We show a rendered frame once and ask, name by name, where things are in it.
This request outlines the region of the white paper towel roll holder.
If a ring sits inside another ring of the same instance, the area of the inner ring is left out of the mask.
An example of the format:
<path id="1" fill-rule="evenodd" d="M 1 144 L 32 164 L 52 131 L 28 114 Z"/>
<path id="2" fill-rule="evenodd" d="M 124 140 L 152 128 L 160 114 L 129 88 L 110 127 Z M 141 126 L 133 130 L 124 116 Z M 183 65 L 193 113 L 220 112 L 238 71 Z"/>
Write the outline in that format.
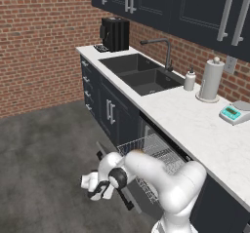
<path id="1" fill-rule="evenodd" d="M 208 59 L 205 65 L 200 90 L 195 94 L 196 98 L 207 103 L 219 101 L 218 89 L 225 64 L 219 57 Z"/>

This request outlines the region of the dark grey tap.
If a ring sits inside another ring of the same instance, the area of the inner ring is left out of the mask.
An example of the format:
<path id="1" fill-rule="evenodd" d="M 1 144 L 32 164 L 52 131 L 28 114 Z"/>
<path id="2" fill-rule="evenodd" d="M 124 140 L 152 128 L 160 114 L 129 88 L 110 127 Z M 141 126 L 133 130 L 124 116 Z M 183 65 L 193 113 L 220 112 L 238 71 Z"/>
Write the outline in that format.
<path id="1" fill-rule="evenodd" d="M 145 44 L 160 43 L 160 42 L 165 42 L 167 45 L 165 71 L 172 72 L 173 66 L 172 66 L 172 60 L 170 59 L 171 43 L 167 38 L 156 38 L 156 39 L 150 39 L 150 40 L 142 40 L 142 41 L 140 41 L 140 44 L 145 45 Z"/>

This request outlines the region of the black coffee machine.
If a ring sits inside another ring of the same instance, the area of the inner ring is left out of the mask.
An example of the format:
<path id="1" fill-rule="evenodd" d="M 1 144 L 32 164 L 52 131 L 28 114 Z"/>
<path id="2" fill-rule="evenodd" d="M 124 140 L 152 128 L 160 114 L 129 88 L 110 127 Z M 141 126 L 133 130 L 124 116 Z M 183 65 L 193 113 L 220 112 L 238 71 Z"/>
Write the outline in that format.
<path id="1" fill-rule="evenodd" d="M 100 38 L 103 42 L 94 48 L 100 53 L 120 52 L 129 49 L 130 22 L 119 17 L 102 18 Z"/>

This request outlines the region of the dark base cupboard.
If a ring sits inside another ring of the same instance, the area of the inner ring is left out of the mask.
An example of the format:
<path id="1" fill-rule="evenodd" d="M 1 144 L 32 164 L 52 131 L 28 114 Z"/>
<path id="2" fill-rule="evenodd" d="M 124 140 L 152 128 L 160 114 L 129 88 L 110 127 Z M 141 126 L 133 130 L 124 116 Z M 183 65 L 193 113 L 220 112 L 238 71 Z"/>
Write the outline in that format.
<path id="1" fill-rule="evenodd" d="M 207 175 L 190 215 L 198 233 L 243 233 L 250 213 Z"/>

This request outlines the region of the white soap dispenser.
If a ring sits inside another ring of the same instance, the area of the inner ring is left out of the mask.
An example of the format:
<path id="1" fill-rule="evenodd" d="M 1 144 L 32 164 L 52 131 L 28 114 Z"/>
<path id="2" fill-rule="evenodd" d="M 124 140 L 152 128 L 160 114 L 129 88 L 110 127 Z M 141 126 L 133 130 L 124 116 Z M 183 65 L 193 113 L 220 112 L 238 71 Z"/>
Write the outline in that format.
<path id="1" fill-rule="evenodd" d="M 193 90 L 194 84 L 195 84 L 195 78 L 196 78 L 196 74 L 195 74 L 193 68 L 191 68 L 186 74 L 186 79 L 185 79 L 185 83 L 184 83 L 184 89 L 186 91 Z"/>

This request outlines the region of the dark dishwasher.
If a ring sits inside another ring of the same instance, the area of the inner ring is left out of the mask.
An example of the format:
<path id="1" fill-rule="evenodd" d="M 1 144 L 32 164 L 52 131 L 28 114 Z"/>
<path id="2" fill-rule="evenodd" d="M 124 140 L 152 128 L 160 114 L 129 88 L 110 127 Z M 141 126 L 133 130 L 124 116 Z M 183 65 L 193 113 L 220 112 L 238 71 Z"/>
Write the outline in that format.
<path id="1" fill-rule="evenodd" d="M 167 136 L 158 126 L 156 126 L 143 112 L 140 113 L 141 119 L 141 136 L 156 134 L 159 139 L 174 153 L 185 162 L 192 160 L 186 152 L 172 138 Z"/>

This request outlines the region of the dark base cupboard door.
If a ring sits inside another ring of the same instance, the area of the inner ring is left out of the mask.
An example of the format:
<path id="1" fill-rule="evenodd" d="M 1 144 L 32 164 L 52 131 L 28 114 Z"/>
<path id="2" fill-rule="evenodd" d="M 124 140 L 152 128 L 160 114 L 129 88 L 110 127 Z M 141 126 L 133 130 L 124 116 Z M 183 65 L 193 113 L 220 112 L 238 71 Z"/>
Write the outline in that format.
<path id="1" fill-rule="evenodd" d="M 110 88 L 116 128 L 116 144 L 120 145 L 138 137 L 139 109 L 115 87 Z"/>
<path id="2" fill-rule="evenodd" d="M 108 137 L 111 137 L 112 135 L 112 126 L 110 125 L 110 119 L 106 119 L 106 100 L 109 99 L 109 94 L 106 91 L 103 83 L 100 83 L 100 88 L 99 88 L 99 99 L 100 99 L 100 119 L 101 119 L 101 124 L 104 127 L 104 130 L 107 134 Z"/>

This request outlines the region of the dark drawer front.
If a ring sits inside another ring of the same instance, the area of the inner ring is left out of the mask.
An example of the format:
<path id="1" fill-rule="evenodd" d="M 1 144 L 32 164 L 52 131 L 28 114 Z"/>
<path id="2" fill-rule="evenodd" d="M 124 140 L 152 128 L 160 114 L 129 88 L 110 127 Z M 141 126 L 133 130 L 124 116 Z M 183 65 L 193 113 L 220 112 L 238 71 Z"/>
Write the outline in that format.
<path id="1" fill-rule="evenodd" d="M 85 86 L 90 86 L 91 88 L 97 88 L 98 87 L 98 80 L 99 80 L 99 76 L 98 77 L 96 77 L 96 78 L 94 78 L 94 77 L 88 77 L 90 80 L 91 80 L 91 82 L 90 83 L 84 83 L 84 81 L 83 81 L 83 84 L 84 84 L 84 87 Z"/>
<path id="2" fill-rule="evenodd" d="M 91 94 L 90 97 L 86 97 L 84 95 L 84 98 L 89 98 L 95 105 L 99 104 L 99 101 L 98 101 L 98 89 L 97 88 L 91 88 L 90 86 L 85 86 L 84 91 L 88 91 Z"/>
<path id="3" fill-rule="evenodd" d="M 99 121 L 99 112 L 97 106 L 89 98 L 85 98 L 85 106 L 86 104 L 89 104 L 92 107 L 90 113 L 94 116 L 94 118 L 97 121 Z"/>
<path id="4" fill-rule="evenodd" d="M 89 65 L 84 66 L 82 64 L 82 60 L 88 62 Z M 82 75 L 83 76 L 94 77 L 94 78 L 99 76 L 99 72 L 97 71 L 97 69 L 89 61 L 87 61 L 83 56 L 80 57 L 80 61 L 81 61 Z"/>

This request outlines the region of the white wall outlet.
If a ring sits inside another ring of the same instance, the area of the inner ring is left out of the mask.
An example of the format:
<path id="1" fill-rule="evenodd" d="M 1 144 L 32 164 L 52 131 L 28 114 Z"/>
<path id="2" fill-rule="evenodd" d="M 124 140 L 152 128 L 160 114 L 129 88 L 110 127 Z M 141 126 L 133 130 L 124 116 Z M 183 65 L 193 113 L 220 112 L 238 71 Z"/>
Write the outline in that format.
<path id="1" fill-rule="evenodd" d="M 236 63 L 237 63 L 237 58 L 227 56 L 227 60 L 224 66 L 224 71 L 229 74 L 232 74 L 234 72 Z"/>

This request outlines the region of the dark double sink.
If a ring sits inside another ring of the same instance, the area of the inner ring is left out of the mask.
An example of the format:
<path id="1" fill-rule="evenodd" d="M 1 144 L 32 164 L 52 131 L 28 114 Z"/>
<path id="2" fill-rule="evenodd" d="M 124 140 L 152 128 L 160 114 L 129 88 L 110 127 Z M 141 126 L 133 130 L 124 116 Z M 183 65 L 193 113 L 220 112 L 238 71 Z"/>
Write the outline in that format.
<path id="1" fill-rule="evenodd" d="M 181 87 L 185 79 L 141 54 L 102 58 L 101 63 L 140 96 Z"/>

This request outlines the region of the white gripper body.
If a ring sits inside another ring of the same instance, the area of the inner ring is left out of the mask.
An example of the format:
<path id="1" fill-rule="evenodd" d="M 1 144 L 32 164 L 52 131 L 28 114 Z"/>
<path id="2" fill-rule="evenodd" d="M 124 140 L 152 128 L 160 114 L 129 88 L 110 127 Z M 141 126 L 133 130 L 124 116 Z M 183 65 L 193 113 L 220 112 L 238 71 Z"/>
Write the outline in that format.
<path id="1" fill-rule="evenodd" d="M 98 185 L 98 173 L 91 172 L 88 175 L 81 176 L 80 186 L 87 190 L 94 190 Z"/>

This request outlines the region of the teal kitchen scale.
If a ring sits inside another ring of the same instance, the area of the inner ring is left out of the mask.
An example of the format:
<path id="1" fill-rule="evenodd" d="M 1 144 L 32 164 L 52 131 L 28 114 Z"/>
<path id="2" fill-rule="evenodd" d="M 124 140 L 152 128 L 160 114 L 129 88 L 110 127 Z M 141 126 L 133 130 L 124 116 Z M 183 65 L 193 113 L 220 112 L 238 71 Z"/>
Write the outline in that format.
<path id="1" fill-rule="evenodd" d="M 219 116 L 233 126 L 247 122 L 250 120 L 250 103 L 242 100 L 230 103 L 220 111 Z"/>

